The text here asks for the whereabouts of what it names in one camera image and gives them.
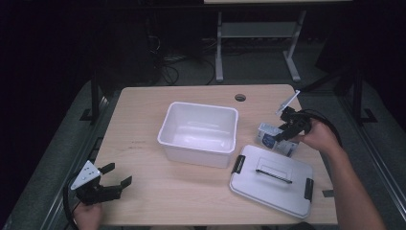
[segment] white plastic bracket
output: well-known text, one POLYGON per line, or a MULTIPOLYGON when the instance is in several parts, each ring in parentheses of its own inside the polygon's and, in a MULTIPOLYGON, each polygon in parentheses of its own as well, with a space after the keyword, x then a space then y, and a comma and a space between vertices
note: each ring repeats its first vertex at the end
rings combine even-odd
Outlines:
POLYGON ((281 106, 277 110, 276 114, 281 115, 283 110, 287 108, 287 106, 299 95, 300 92, 300 90, 296 90, 294 95, 290 96, 286 101, 281 103, 281 106))
POLYGON ((71 190, 75 190, 87 182, 97 178, 101 175, 101 172, 90 161, 86 161, 81 169, 78 177, 71 186, 71 190))

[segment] human arm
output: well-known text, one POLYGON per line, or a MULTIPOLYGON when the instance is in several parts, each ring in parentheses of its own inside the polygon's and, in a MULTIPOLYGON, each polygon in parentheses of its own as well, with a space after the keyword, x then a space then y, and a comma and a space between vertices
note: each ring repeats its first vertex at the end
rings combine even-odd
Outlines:
POLYGON ((370 196, 356 175, 347 153, 325 124, 312 120, 311 130, 298 135, 301 141, 327 157, 331 170, 338 224, 341 229, 385 229, 370 196))
POLYGON ((79 203, 74 211, 74 219, 79 230, 97 230, 102 222, 102 204, 85 205, 79 203))

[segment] metal frame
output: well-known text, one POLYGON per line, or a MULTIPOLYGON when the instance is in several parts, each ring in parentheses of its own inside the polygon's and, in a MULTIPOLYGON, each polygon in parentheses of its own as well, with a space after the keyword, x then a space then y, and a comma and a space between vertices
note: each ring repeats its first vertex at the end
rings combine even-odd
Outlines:
POLYGON ((215 79, 224 81, 223 63, 221 58, 222 37, 290 37, 292 39, 287 51, 283 51, 292 80, 301 81, 296 65, 292 59, 298 43, 299 35, 305 21, 306 11, 301 11, 296 22, 265 22, 265 23, 223 23, 221 11, 217 20, 217 50, 215 53, 215 79))

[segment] table leg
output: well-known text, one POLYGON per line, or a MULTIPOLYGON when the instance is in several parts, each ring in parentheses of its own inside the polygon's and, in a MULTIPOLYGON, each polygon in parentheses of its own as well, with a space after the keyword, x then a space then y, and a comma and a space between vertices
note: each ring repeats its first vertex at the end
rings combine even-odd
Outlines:
POLYGON ((221 59, 221 11, 218 13, 217 21, 217 53, 215 54, 215 80, 223 82, 223 62, 221 59))
POLYGON ((292 42, 287 51, 283 51, 283 56, 289 69, 290 75, 292 76, 293 81, 301 81, 298 70, 296 69, 295 63, 293 62, 292 56, 298 43, 299 35, 301 34, 302 26, 305 21, 306 11, 301 11, 299 15, 298 22, 296 23, 294 34, 292 35, 292 42))

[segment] wooden table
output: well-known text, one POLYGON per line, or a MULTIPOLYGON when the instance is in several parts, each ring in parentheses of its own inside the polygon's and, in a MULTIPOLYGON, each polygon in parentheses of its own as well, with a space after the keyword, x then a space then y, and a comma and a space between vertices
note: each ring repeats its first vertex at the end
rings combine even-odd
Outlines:
MULTIPOLYGON (((294 93, 289 85, 217 85, 137 87, 123 90, 104 136, 95 165, 116 163, 101 177, 104 186, 116 185, 128 176, 132 184, 122 198, 105 202, 107 225, 220 225, 290 224, 301 221, 268 208, 230 188, 231 170, 246 145, 258 146, 255 137, 261 122, 282 124, 275 111, 294 93), (246 96, 238 102, 236 94, 246 96), (230 106, 238 110, 237 145, 230 166, 218 169, 169 161, 157 136, 173 102, 230 106)), ((300 109, 299 102, 291 104, 300 109)), ((314 191, 309 223, 337 223, 332 197, 322 191, 332 185, 320 153, 300 144, 293 158, 314 170, 314 191)))

